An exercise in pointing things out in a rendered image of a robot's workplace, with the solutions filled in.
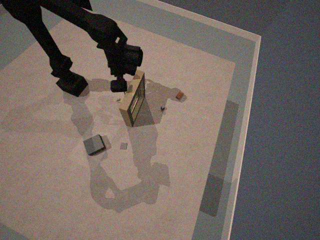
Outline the brown flat block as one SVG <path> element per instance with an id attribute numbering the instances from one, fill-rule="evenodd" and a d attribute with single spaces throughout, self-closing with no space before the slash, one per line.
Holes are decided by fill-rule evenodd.
<path id="1" fill-rule="evenodd" d="M 177 94 L 176 98 L 180 99 L 183 94 L 184 94 L 184 93 L 183 93 L 182 91 L 180 91 L 180 92 Z"/>

